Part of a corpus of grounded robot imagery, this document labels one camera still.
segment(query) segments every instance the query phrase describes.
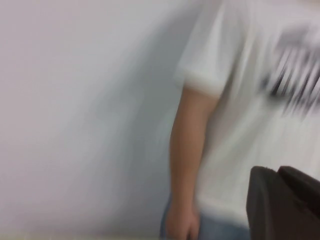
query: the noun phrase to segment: dark bag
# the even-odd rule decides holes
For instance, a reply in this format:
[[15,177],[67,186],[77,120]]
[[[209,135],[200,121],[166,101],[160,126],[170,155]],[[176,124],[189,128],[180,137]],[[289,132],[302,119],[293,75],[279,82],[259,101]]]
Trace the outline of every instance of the dark bag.
[[251,170],[251,240],[320,240],[320,182],[289,166]]

